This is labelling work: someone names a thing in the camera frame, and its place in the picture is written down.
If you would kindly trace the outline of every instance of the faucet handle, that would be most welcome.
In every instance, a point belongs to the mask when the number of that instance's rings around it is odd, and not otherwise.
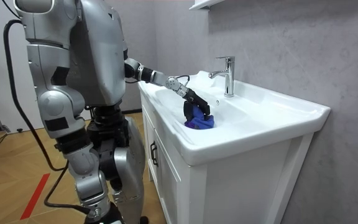
[[[223,56],[223,57],[216,57],[216,59],[225,59],[226,63],[231,63],[231,62],[235,62],[236,61],[236,57],[235,56]]]

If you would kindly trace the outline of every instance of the cabinet door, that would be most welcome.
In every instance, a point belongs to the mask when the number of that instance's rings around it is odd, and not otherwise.
[[[145,113],[145,120],[144,120],[144,125],[145,125],[145,141],[147,142],[147,163],[149,164],[149,174],[152,174],[153,178],[150,178],[150,180],[152,179],[154,181],[155,187],[157,188],[157,191],[159,190],[158,188],[158,178],[157,178],[157,165],[158,164],[158,146],[156,144],[155,138],[154,138],[154,127],[153,124],[151,123],[151,120],[149,118],[149,115],[147,113]]]
[[[158,182],[161,186],[161,202],[162,206],[165,207],[165,217],[167,218],[168,224],[177,224],[177,188],[179,182],[179,176],[173,168],[167,151],[160,141],[158,141],[159,146],[159,172],[160,180]]]

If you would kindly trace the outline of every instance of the faucet spout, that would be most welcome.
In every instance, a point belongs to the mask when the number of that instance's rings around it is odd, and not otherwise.
[[[218,75],[222,75],[226,77],[226,83],[224,88],[224,96],[225,97],[233,97],[234,96],[234,59],[235,56],[228,57],[218,57],[224,58],[226,62],[226,69],[222,71],[211,72],[208,74],[209,78],[215,78]]]
[[[218,75],[228,75],[228,74],[229,74],[229,71],[222,70],[222,71],[210,72],[208,77],[209,78],[215,78]]]

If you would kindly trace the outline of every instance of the red tape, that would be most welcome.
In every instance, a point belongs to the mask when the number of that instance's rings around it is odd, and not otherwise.
[[[31,216],[31,213],[32,213],[35,205],[37,204],[38,198],[40,198],[42,190],[44,189],[45,184],[47,184],[49,175],[50,174],[44,174],[42,176],[40,182],[38,183],[37,188],[35,189],[34,193],[31,196],[29,203],[27,204],[22,216],[20,217],[20,220],[29,218]]]

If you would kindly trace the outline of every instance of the humanoid robot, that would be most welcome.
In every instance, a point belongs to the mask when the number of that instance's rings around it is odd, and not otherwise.
[[[129,58],[121,19],[103,0],[14,0],[14,5],[29,41],[41,119],[68,160],[79,201],[89,211],[85,223],[147,223],[140,217],[144,147],[134,121],[119,108],[125,78],[165,86],[209,115],[207,102],[175,77]],[[93,113],[88,127],[80,117],[85,106]]]

